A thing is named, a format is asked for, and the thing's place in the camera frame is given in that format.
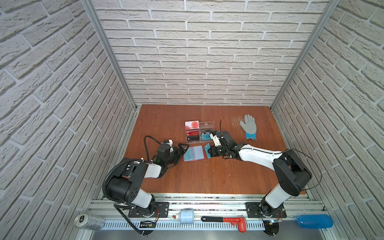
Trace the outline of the red leather card holder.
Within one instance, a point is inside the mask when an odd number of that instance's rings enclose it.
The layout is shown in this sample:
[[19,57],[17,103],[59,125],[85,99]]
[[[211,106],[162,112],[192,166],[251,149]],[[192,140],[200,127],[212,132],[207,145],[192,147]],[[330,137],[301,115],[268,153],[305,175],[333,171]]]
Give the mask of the red leather card holder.
[[195,146],[195,147],[192,147],[192,148],[194,150],[194,157],[195,157],[194,161],[207,160],[207,156],[206,156],[206,153],[205,153],[205,150],[204,150],[204,146]]

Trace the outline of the clear acrylic card display stand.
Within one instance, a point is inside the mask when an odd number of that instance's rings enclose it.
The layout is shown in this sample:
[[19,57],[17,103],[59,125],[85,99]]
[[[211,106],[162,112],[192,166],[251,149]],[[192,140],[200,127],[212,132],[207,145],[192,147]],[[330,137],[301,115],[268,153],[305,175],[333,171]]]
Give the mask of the clear acrylic card display stand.
[[187,121],[185,131],[188,144],[210,142],[211,134],[215,132],[215,122]]

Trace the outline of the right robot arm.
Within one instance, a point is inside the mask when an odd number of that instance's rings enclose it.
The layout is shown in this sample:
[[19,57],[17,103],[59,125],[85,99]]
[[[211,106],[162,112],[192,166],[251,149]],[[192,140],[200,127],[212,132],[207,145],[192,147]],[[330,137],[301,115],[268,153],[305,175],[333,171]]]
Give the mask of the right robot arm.
[[312,179],[312,173],[293,150],[269,151],[246,144],[237,144],[227,131],[210,134],[214,145],[207,153],[211,157],[236,159],[264,166],[276,173],[278,184],[262,199],[264,215],[279,208],[286,200],[297,197]]

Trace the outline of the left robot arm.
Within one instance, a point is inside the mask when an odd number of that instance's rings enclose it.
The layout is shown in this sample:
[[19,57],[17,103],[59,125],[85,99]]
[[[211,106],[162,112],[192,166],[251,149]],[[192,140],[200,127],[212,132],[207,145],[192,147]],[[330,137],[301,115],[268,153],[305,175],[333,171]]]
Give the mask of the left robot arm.
[[107,174],[103,183],[104,196],[118,204],[154,211],[155,197],[141,189],[144,179],[160,179],[168,169],[176,166],[190,145],[171,140],[159,145],[157,155],[151,160],[123,158]]

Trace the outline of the teal VIP card in stand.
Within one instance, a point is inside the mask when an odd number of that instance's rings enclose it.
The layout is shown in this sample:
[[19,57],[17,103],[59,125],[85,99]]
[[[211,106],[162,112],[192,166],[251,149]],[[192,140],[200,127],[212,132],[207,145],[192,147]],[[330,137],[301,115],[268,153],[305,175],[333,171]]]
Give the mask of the teal VIP card in stand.
[[211,134],[202,134],[201,141],[211,141]]

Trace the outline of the black logo Vip card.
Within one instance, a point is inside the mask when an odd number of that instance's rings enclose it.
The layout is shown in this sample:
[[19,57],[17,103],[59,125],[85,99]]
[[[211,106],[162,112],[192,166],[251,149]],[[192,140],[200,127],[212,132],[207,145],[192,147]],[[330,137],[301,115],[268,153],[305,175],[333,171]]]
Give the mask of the black logo Vip card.
[[214,133],[214,132],[215,132],[214,129],[201,129],[201,130],[200,130],[201,135],[202,135],[202,134],[212,134],[212,133]]

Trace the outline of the red VIP card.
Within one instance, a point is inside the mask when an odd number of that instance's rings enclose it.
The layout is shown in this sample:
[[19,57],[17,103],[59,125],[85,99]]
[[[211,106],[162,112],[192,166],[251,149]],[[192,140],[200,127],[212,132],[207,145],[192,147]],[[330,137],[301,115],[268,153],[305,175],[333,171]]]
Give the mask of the red VIP card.
[[186,131],[187,136],[198,136],[200,134],[199,130]]

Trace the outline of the red white patterned card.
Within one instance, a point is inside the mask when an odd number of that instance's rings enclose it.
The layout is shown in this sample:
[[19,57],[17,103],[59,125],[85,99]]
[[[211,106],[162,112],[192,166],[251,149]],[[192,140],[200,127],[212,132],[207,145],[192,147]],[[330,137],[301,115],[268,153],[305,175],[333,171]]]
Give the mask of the red white patterned card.
[[194,131],[194,130],[198,130],[199,128],[200,128],[200,122],[199,121],[185,122],[186,131]]

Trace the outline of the grey work glove blue cuff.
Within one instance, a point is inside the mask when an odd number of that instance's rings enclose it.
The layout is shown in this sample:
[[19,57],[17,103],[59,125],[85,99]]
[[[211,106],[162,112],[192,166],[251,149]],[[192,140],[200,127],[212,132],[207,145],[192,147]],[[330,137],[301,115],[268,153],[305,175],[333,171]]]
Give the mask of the grey work glove blue cuff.
[[253,116],[245,115],[244,120],[240,121],[240,126],[245,131],[247,140],[257,139],[257,125]]

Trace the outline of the red black pipe wrench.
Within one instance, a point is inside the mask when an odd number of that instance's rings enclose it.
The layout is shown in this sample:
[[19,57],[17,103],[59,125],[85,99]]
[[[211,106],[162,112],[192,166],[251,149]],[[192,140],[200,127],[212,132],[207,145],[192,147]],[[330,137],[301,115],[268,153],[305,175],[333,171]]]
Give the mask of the red black pipe wrench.
[[237,227],[241,233],[245,233],[247,231],[247,223],[244,217],[223,218],[203,216],[201,217],[201,221],[210,223],[230,223],[234,227]]

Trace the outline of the silver drink can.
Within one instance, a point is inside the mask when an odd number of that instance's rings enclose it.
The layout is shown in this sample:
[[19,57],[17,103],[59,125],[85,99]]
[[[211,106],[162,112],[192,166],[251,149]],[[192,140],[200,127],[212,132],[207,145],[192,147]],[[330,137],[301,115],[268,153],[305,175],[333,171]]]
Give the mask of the silver drink can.
[[79,214],[74,221],[74,226],[78,229],[98,231],[103,228],[105,219],[98,215],[89,213]]

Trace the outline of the blue plastic case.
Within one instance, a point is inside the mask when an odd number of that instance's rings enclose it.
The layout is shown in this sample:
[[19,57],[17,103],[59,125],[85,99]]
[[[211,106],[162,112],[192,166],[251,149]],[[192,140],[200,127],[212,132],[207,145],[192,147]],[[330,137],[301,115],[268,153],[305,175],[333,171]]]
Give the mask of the blue plastic case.
[[334,225],[328,215],[301,215],[297,217],[297,222],[304,229],[328,229]]

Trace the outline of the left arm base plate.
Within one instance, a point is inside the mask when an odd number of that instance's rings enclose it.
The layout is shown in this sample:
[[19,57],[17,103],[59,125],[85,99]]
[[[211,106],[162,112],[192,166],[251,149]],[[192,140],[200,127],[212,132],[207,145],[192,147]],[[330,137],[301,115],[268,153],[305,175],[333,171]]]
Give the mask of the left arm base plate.
[[168,218],[170,209],[169,202],[154,202],[147,208],[135,207],[129,211],[129,218]]

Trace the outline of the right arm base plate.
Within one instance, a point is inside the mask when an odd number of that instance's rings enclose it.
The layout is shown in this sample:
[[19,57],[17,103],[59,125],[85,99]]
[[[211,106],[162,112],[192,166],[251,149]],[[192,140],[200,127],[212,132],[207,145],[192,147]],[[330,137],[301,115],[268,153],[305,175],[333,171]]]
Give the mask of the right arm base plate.
[[287,213],[284,204],[276,209],[270,207],[267,203],[247,202],[245,203],[248,218],[277,218],[284,219]]

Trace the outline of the aluminium rail frame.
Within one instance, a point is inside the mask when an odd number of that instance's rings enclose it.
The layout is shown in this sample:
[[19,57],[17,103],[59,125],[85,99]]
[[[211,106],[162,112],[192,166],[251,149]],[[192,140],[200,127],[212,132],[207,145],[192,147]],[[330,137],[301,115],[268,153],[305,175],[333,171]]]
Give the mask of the aluminium rail frame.
[[[168,218],[161,218],[148,236],[141,237],[114,209],[113,202],[93,200],[88,213],[105,218],[100,231],[80,230],[78,240],[339,240],[336,227],[329,229],[304,229],[297,217],[301,215],[326,215],[328,212],[321,201],[311,200],[307,195],[289,199],[284,204],[287,217],[277,219],[279,231],[267,235],[266,218],[248,218],[245,203],[259,202],[261,195],[230,194],[155,194],[158,202],[169,202]],[[173,219],[182,209],[194,209],[193,224],[182,225]],[[246,219],[247,231],[240,233],[229,223],[203,223],[202,216],[237,217]]]

